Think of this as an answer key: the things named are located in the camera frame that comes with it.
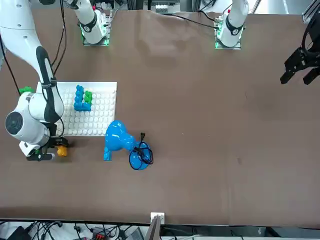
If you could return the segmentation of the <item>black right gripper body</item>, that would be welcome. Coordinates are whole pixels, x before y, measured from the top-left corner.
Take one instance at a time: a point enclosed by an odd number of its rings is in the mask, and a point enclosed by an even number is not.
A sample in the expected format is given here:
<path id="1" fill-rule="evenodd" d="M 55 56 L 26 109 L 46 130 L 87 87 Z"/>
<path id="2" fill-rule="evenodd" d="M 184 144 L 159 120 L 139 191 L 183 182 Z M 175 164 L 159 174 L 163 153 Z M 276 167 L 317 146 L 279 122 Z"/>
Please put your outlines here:
<path id="1" fill-rule="evenodd" d="M 42 154 L 46 154 L 48 152 L 48 149 L 54 149 L 61 143 L 60 137 L 50 137 L 48 139 L 48 142 L 40 148 L 40 152 Z"/>

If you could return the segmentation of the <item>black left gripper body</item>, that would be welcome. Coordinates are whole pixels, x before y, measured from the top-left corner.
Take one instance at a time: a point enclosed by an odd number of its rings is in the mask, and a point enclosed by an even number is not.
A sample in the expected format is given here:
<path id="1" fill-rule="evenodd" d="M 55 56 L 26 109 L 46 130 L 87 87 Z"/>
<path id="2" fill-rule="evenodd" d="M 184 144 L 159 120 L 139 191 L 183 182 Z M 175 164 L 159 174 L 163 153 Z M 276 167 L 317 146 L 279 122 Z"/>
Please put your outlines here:
<path id="1" fill-rule="evenodd" d="M 320 52 L 308 51 L 298 47 L 284 62 L 286 72 L 298 72 L 310 67 L 320 66 Z"/>

